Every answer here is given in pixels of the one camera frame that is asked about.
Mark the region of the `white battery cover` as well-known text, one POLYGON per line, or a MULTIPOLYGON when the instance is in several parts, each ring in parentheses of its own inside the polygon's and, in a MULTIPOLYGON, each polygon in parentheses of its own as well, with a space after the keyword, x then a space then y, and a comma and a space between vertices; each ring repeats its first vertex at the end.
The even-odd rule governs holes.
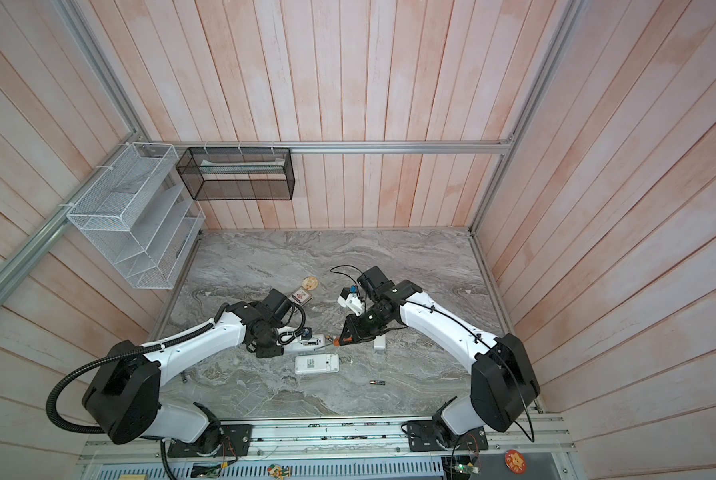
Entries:
POLYGON ((384 335, 378 336, 373 340, 373 347, 375 351, 386 350, 386 337, 384 335))

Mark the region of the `white air conditioner remote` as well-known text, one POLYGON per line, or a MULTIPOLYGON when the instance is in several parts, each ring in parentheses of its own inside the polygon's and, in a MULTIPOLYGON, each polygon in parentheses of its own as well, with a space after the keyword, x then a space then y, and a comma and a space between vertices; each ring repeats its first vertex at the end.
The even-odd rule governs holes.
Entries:
POLYGON ((340 361, 336 354, 304 355, 295 359, 296 375, 336 373, 339 369, 340 361))

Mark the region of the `white TV remote control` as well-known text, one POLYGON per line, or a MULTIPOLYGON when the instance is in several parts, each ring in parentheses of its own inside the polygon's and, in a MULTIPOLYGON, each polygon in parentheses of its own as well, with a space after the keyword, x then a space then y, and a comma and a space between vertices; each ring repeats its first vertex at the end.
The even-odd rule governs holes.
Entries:
POLYGON ((313 334, 308 339, 298 337, 288 345, 284 346, 284 353, 311 352, 326 346, 326 338, 323 334, 313 334))

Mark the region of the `orange black screwdriver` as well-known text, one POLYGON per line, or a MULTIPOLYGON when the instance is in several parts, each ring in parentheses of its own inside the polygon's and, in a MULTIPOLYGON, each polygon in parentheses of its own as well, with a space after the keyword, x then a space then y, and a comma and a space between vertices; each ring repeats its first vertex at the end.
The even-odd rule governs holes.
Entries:
POLYGON ((346 338, 346 339, 345 339, 345 338, 336 338, 336 339, 333 339, 333 338, 331 338, 331 337, 325 337, 325 342, 326 342, 326 344, 331 343, 331 344, 333 344, 334 346, 347 346, 347 345, 352 345, 352 344, 354 343, 352 338, 346 338))

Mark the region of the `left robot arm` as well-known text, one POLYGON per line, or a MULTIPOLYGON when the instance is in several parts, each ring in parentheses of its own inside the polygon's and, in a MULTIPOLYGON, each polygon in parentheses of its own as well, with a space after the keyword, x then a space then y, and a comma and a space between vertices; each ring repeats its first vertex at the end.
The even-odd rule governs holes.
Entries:
POLYGON ((135 346, 115 345, 96 367, 82 405, 108 438, 121 445, 138 438, 170 439, 201 455, 221 448, 221 422, 207 407, 171 405, 161 387, 188 368, 223 350, 244 346, 259 358, 281 356, 285 317, 295 305, 273 289, 261 301, 222 304, 204 323, 179 335, 135 346))

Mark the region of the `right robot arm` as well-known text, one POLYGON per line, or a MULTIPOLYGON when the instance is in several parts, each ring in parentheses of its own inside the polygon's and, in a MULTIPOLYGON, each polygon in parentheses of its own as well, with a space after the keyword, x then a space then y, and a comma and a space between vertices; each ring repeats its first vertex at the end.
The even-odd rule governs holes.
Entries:
POLYGON ((367 343, 389 333, 390 324, 414 329, 453 356, 470 374, 470 394, 433 416, 439 432, 455 438, 487 426, 504 433, 540 394, 526 349, 513 334, 481 330, 440 306, 420 286, 395 283, 374 266, 342 289, 338 304, 350 310, 337 346, 367 343))

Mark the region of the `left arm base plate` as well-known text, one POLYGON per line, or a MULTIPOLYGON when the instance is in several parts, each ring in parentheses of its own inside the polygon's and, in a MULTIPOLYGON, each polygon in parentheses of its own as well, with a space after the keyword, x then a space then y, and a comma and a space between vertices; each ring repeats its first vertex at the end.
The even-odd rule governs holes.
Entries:
POLYGON ((171 458, 188 457, 245 457, 252 440, 251 424, 223 424, 221 428, 210 426, 194 443, 173 441, 167 455, 171 458))

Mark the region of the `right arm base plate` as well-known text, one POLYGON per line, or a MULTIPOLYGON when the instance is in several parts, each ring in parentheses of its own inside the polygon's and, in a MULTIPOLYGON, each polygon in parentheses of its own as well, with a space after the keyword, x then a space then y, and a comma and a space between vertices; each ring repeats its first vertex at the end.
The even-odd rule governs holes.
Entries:
POLYGON ((465 434, 456 435, 450 432, 442 422, 435 420, 413 420, 404 422, 401 431, 408 439, 412 452, 433 452, 444 450, 469 449, 479 452, 488 449, 485 432, 472 429, 465 434))

